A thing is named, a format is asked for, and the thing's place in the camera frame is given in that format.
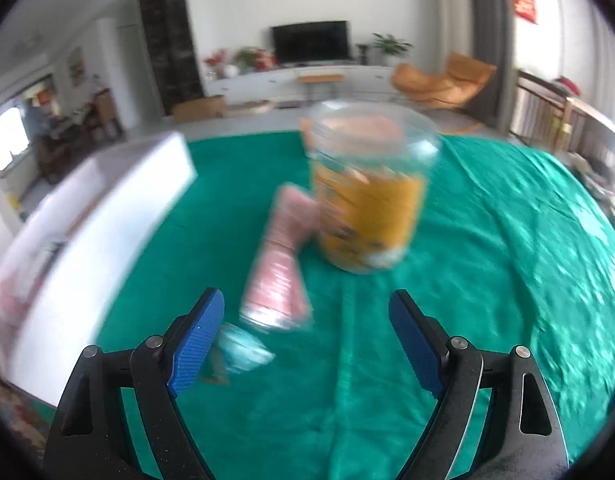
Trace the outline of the white storage box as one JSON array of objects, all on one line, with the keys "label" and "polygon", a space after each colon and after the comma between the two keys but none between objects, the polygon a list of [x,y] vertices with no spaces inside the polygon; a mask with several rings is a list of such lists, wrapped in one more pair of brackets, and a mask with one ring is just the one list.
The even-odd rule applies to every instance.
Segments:
[{"label": "white storage box", "polygon": [[88,157],[36,207],[0,262],[0,372],[59,403],[76,360],[152,235],[197,177],[184,136]]}]

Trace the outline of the pink rolled cloth in plastic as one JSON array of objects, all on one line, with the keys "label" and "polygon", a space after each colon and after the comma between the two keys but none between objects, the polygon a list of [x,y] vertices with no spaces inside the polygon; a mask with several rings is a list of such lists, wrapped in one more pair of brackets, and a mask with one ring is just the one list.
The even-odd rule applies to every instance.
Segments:
[{"label": "pink rolled cloth in plastic", "polygon": [[245,322],[260,330],[294,330],[309,322],[312,306],[299,254],[317,226],[314,198],[298,185],[280,185],[242,296]]}]

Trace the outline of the clear snack jar orange label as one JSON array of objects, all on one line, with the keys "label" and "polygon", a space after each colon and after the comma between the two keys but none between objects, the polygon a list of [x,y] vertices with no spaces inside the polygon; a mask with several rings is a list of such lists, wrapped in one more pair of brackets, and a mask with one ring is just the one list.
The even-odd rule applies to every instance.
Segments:
[{"label": "clear snack jar orange label", "polygon": [[332,100],[312,110],[309,140],[324,256],[353,273],[394,268],[416,231],[439,129],[394,103]]}]

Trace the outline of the wooden bench chair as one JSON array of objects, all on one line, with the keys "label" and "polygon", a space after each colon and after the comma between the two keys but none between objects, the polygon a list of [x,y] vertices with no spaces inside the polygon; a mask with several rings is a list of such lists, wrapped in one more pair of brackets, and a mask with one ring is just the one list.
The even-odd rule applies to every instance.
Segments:
[{"label": "wooden bench chair", "polygon": [[615,166],[615,123],[559,82],[517,71],[509,133],[532,148]]}]

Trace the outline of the orange lounge chair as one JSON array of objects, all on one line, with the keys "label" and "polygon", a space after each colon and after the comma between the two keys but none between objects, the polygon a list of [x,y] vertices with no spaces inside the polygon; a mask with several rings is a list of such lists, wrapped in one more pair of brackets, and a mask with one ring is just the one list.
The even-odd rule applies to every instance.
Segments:
[{"label": "orange lounge chair", "polygon": [[441,74],[427,75],[414,66],[401,63],[394,69],[391,84],[418,105],[431,110],[464,108],[496,74],[496,67],[451,52]]}]

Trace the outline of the white tv cabinet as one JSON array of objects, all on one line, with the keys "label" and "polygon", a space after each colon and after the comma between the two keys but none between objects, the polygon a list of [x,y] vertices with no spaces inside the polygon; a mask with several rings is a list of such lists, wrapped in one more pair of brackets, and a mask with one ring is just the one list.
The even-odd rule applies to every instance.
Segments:
[{"label": "white tv cabinet", "polygon": [[204,83],[206,96],[228,104],[268,100],[313,103],[330,99],[389,101],[397,96],[393,69],[385,66],[330,65],[280,68]]}]

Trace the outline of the red flower plant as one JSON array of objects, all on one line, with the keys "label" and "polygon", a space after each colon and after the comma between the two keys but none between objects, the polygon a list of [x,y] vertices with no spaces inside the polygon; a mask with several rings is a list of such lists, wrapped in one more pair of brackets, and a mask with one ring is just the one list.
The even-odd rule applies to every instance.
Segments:
[{"label": "red flower plant", "polygon": [[212,80],[227,78],[227,66],[230,65],[227,58],[227,50],[219,49],[204,58],[207,77]]}]

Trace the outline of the white standing air conditioner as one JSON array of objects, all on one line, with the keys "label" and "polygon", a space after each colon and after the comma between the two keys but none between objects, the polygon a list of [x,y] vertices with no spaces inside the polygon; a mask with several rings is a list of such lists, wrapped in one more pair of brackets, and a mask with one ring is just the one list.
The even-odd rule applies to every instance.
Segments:
[{"label": "white standing air conditioner", "polygon": [[472,56],[473,53],[473,0],[439,1],[439,54],[437,68],[445,69],[452,52]]}]

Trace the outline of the green red potted plant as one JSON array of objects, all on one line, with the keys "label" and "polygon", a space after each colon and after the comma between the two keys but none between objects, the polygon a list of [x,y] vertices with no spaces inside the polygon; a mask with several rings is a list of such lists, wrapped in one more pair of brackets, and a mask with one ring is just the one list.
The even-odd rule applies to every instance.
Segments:
[{"label": "green red potted plant", "polygon": [[278,67],[276,56],[258,47],[243,47],[233,58],[233,63],[243,74],[268,72]]}]

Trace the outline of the small wooden stool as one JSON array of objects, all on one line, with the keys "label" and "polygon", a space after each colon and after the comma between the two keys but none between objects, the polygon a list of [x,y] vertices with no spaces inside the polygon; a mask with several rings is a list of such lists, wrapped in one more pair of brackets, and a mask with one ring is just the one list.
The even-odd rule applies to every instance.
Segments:
[{"label": "small wooden stool", "polygon": [[324,73],[314,75],[303,75],[297,78],[298,84],[306,90],[306,103],[314,103],[315,90],[318,86],[326,86],[329,89],[329,96],[337,99],[339,96],[339,84],[345,81],[344,74]]}]

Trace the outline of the black television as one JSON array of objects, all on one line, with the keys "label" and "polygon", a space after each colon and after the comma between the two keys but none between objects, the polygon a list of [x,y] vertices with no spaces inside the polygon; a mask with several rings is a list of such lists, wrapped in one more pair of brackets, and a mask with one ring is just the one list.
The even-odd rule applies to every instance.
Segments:
[{"label": "black television", "polygon": [[284,64],[349,61],[347,21],[307,22],[271,28],[276,61]]}]

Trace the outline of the dark glass cabinet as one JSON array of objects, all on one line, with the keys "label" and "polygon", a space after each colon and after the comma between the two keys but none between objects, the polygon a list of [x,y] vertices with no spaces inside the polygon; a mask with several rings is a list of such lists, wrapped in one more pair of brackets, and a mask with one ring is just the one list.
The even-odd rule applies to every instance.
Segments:
[{"label": "dark glass cabinet", "polygon": [[138,0],[144,37],[164,115],[204,97],[186,0]]}]

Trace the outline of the red wall poster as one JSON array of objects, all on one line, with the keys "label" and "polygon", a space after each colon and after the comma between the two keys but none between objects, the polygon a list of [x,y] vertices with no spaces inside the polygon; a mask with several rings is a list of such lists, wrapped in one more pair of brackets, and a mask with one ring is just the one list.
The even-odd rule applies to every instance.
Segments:
[{"label": "red wall poster", "polygon": [[513,0],[513,10],[517,18],[522,18],[531,24],[536,23],[535,0]]}]

